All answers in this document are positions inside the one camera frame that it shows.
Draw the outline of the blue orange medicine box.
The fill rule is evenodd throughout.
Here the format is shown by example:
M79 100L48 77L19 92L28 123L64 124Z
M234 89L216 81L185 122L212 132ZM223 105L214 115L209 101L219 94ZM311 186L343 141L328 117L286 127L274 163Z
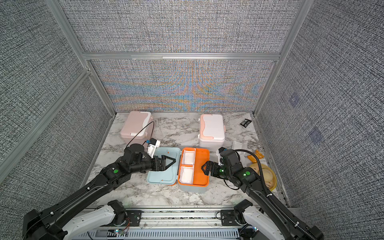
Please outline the blue orange medicine box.
M183 152L185 150L196 151L195 164L182 165ZM161 147L156 149L154 156L166 155L176 159L176 163L169 169L163 172L150 171L147 176L147 182L154 185L170 185L178 184L180 189L184 192L200 193L203 194L207 191L209 185L209 176L206 176L201 170L202 165L210 160L210 152L207 149L199 148L179 148ZM181 166L194 167L194 181L193 184L187 185L179 182L179 174Z

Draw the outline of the white pink medicine chest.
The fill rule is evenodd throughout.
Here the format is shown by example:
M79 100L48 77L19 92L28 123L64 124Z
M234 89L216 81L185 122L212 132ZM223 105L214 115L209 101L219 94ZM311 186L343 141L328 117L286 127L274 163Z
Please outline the white pink medicine chest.
M225 142L226 128L224 118L219 114L202 114L199 118L199 146L215 152L221 148Z

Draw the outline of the clear plastic gauze box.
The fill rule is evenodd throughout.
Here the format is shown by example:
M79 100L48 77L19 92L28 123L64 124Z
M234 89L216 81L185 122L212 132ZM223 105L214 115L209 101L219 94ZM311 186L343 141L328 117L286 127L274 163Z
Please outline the clear plastic gauze box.
M233 150L246 150L247 149L247 144L246 143L240 143L240 142L237 142L237 141L233 141L232 149Z

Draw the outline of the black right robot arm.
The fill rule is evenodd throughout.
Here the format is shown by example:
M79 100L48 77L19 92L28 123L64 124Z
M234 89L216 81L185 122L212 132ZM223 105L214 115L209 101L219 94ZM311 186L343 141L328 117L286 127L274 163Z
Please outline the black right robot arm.
M207 161L201 167L205 175L231 182L236 189L247 194L256 206L243 200L234 206L234 215L240 225L250 225L270 240L322 240L323 232L309 227L292 213L267 187L262 165L259 171L244 167L238 150L219 149L220 160Z

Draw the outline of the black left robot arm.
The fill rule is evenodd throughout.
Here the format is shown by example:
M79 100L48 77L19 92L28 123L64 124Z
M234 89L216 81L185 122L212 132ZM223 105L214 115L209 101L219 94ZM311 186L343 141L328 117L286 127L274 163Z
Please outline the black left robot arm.
M88 184L61 202L39 212L32 210L23 219L23 240L62 240L69 233L64 226L83 209L131 179L133 173L166 171L176 159L162 155L151 157L144 146L133 144L124 155L104 167Z

